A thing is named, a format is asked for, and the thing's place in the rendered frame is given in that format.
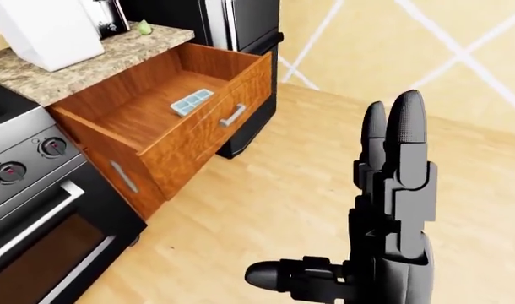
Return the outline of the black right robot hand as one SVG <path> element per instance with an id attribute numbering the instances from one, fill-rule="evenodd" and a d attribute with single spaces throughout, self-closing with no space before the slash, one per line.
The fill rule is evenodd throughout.
<path id="1" fill-rule="evenodd" d="M 426 110 L 408 90 L 390 109 L 371 103 L 354 161 L 361 193 L 348 214 L 350 257 L 337 265 L 304 257 L 250 265 L 245 281 L 296 301 L 431 304 L 434 260 L 424 232 L 436 219 L 437 166 L 427 159 Z"/>

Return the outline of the open wooden drawer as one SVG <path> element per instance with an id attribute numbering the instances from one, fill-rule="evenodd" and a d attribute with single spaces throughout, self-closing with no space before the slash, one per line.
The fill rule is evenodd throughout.
<path id="1" fill-rule="evenodd" d="M 219 120 L 231 116 L 238 103 L 245 105 L 244 98 L 254 105 L 270 91 L 260 68 L 269 56 L 221 79 L 212 75 L 215 60 L 195 47 L 184 43 L 162 52 L 60 100 L 50 111 L 76 141 L 151 179 L 172 198 L 230 138 L 245 111 L 227 128 Z M 170 108 L 200 89 L 214 94 L 188 115 Z"/>

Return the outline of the black refrigerator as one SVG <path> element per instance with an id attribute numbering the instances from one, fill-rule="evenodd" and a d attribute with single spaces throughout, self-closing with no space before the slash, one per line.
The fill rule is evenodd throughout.
<path id="1" fill-rule="evenodd" d="M 269 94 L 247 105 L 244 116 L 234 124 L 234 133 L 216 151 L 233 159 L 255 139 L 276 112 L 278 48 L 284 35 L 279 30 L 281 0 L 119 0 L 131 22 L 146 21 L 164 27 L 191 30 L 195 50 L 215 60 L 216 78 L 235 77 L 256 60 L 269 56 L 260 65 L 268 81 Z"/>

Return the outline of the light blue ice tray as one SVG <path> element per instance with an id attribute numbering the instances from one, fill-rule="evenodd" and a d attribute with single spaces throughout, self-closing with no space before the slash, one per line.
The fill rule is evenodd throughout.
<path id="1" fill-rule="evenodd" d="M 180 117 L 184 117 L 204 103 L 214 93 L 211 90 L 200 89 L 190 95 L 177 100 L 170 105 L 170 108 Z"/>

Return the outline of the wooden cabinet door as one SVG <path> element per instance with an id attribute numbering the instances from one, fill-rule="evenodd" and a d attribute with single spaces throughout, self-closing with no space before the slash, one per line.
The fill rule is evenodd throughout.
<path id="1" fill-rule="evenodd" d="M 91 163 L 94 164 L 106 179 L 108 179 L 110 184 L 127 200 L 128 204 L 133 207 L 143 220 L 148 220 L 149 217 L 151 217 L 165 202 L 164 195 L 151 179 L 142 177 L 139 174 L 122 167 L 132 182 L 136 187 L 138 187 L 139 192 L 134 193 L 128 188 L 127 184 L 121 179 L 115 169 L 113 169 L 110 164 L 110 159 L 85 147 L 83 147 L 83 152 Z"/>

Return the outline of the black and silver coffee machine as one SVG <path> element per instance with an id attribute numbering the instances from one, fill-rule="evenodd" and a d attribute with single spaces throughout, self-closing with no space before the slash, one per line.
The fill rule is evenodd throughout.
<path id="1" fill-rule="evenodd" d="M 93 0 L 93 4 L 99 17 L 95 25 L 101 40 L 130 31 L 119 0 Z"/>

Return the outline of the granite countertop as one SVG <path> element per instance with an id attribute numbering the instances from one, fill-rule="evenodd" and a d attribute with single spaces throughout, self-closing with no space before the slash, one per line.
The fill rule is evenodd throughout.
<path id="1" fill-rule="evenodd" d="M 192 30 L 157 24 L 150 26 L 150 35 L 141 35 L 136 22 L 130 25 L 130 31 L 101 42 L 101 55 L 55 72 L 22 60 L 9 48 L 0 50 L 0 98 L 21 95 L 40 106 L 51 106 L 194 38 Z"/>

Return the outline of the black stove knob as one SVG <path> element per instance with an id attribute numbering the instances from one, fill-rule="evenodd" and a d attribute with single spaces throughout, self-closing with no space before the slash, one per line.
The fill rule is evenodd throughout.
<path id="1" fill-rule="evenodd" d="M 57 158 L 66 154 L 67 144 L 62 138 L 45 138 L 38 144 L 39 153 L 46 158 Z"/>
<path id="2" fill-rule="evenodd" d="M 15 184 L 24 179 L 27 168 L 18 161 L 8 161 L 0 164 L 0 184 Z"/>

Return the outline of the stainless steel oven stove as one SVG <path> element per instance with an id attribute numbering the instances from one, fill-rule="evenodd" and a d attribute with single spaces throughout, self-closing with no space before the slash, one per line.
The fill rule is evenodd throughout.
<path id="1" fill-rule="evenodd" d="M 66 142 L 64 156 L 39 153 L 51 137 Z M 45 108 L 21 95 L 0 98 L 0 164 L 8 161 L 27 172 L 20 182 L 0 184 L 0 245 L 65 199 L 63 182 L 85 194 L 0 258 L 0 304 L 75 304 L 146 224 Z"/>

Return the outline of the white box appliance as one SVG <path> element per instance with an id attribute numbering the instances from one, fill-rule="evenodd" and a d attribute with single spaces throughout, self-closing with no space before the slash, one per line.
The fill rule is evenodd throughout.
<path id="1" fill-rule="evenodd" d="M 79 0 L 0 0 L 0 35 L 50 73 L 105 52 Z"/>

